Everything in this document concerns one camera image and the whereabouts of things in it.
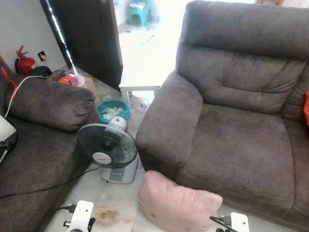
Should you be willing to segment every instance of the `dark door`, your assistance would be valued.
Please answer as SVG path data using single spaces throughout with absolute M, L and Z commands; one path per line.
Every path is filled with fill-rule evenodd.
M 70 65 L 70 61 L 66 47 L 58 35 L 47 1 L 74 65 L 119 89 L 123 64 L 113 0 L 40 1 L 67 64 Z

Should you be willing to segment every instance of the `fan base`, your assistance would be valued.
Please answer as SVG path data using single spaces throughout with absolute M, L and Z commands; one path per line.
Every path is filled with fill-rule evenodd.
M 128 166 L 123 168 L 103 168 L 102 178 L 117 184 L 129 184 L 134 179 L 138 160 L 136 156 Z

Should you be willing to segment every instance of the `teal bucket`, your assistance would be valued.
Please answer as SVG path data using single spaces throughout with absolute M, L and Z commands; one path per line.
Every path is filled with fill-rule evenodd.
M 130 120 L 131 109 L 128 106 L 128 104 L 126 104 L 122 100 L 108 99 L 108 100 L 101 101 L 99 104 L 97 104 L 97 110 L 98 110 L 98 114 L 100 115 L 101 123 L 104 123 L 104 124 L 109 123 L 109 120 L 103 117 L 103 110 L 106 109 L 106 108 L 112 108 L 113 109 L 115 107 L 124 109 L 124 111 L 120 112 L 117 116 L 124 118 L 127 122 Z

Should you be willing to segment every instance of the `fan grille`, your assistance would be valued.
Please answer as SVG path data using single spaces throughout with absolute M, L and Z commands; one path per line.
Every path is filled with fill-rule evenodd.
M 77 133 L 78 145 L 84 155 L 92 159 L 96 152 L 111 157 L 107 168 L 122 168 L 130 164 L 137 155 L 133 137 L 117 125 L 90 124 Z

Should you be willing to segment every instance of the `brown stain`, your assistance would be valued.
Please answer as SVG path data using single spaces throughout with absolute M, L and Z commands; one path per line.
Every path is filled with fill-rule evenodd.
M 96 213 L 96 221 L 102 226 L 112 226 L 118 223 L 130 223 L 132 220 L 121 218 L 120 213 L 108 205 L 100 206 Z

